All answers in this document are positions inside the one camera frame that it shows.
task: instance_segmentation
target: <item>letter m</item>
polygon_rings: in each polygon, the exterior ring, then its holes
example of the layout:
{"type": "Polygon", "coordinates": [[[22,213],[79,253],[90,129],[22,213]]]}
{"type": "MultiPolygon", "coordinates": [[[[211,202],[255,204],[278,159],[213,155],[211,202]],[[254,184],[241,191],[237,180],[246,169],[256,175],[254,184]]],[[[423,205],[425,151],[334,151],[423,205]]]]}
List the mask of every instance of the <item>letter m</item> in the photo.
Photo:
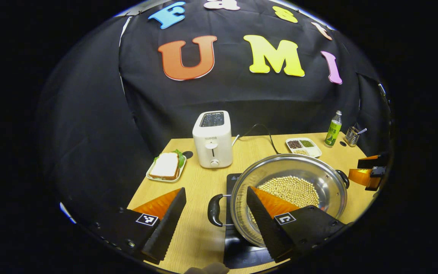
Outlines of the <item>letter m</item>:
{"type": "Polygon", "coordinates": [[[287,75],[303,77],[297,54],[297,44],[288,40],[281,40],[278,48],[275,49],[268,40],[259,35],[246,35],[244,39],[251,44],[252,62],[250,71],[254,73],[269,73],[270,67],[266,64],[265,58],[276,73],[280,73],[283,63],[286,63],[285,73],[287,75]]]}

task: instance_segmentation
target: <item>black cooktop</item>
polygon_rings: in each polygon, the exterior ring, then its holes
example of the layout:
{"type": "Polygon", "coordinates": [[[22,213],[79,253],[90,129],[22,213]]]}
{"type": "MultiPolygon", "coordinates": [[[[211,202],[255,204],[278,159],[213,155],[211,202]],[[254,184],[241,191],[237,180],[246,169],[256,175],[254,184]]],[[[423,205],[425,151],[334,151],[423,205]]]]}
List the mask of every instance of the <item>black cooktop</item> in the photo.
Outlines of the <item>black cooktop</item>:
{"type": "MultiPolygon", "coordinates": [[[[231,194],[236,181],[241,173],[229,174],[227,176],[227,194],[231,194]]],[[[226,224],[232,224],[233,220],[230,213],[231,197],[227,198],[226,224]]],[[[236,230],[235,226],[226,226],[226,245],[224,247],[224,265],[229,269],[251,267],[273,262],[268,250],[255,246],[248,242],[236,230]]]]}

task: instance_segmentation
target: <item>black beans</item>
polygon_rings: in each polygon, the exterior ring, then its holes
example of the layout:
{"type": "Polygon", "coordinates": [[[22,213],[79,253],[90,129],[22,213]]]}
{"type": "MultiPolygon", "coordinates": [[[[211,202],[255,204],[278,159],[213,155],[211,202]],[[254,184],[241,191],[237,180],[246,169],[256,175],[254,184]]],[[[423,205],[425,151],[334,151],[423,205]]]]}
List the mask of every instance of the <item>black beans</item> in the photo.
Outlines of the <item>black beans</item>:
{"type": "Polygon", "coordinates": [[[300,145],[300,142],[298,142],[297,140],[292,140],[288,142],[288,146],[292,149],[294,148],[301,148],[302,146],[300,145]]]}

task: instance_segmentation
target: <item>white plate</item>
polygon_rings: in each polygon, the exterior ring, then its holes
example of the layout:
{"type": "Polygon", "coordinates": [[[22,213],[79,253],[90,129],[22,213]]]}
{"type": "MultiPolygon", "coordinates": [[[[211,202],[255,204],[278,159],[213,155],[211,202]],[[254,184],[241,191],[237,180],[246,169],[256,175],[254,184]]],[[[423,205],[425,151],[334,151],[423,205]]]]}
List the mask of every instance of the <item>white plate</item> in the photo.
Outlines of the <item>white plate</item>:
{"type": "Polygon", "coordinates": [[[322,155],[322,151],[320,151],[320,148],[312,140],[310,140],[309,138],[304,138],[304,137],[303,138],[290,138],[290,139],[287,139],[285,141],[285,144],[287,144],[288,149],[292,153],[295,153],[295,151],[299,151],[299,150],[305,150],[309,154],[308,156],[310,156],[310,157],[317,158],[317,157],[322,155]],[[299,141],[299,142],[300,141],[309,141],[309,142],[311,142],[313,147],[304,147],[302,145],[302,143],[300,142],[301,148],[291,148],[288,145],[288,142],[290,142],[290,141],[299,141]]]}
{"type": "Polygon", "coordinates": [[[174,180],[164,180],[164,179],[159,179],[159,178],[151,177],[150,176],[150,171],[155,166],[155,161],[153,161],[153,163],[151,164],[150,168],[146,172],[146,178],[148,178],[150,180],[153,180],[153,181],[167,182],[167,183],[174,183],[174,182],[178,181],[180,179],[180,176],[182,175],[182,170],[184,169],[184,166],[186,166],[186,163],[187,163],[187,157],[184,156],[184,158],[185,158],[184,164],[182,165],[181,168],[179,168],[179,176],[176,179],[174,179],[174,180]]]}

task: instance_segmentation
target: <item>white toaster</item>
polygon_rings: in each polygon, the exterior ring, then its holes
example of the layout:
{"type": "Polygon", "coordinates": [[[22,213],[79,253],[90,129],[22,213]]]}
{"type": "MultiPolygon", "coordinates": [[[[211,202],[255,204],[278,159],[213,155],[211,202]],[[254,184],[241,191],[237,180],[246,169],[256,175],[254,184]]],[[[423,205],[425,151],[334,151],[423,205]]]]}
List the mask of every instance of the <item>white toaster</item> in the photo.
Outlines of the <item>white toaster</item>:
{"type": "Polygon", "coordinates": [[[198,162],[202,167],[227,167],[233,163],[231,120],[227,111],[208,111],[200,114],[192,135],[198,162]]]}

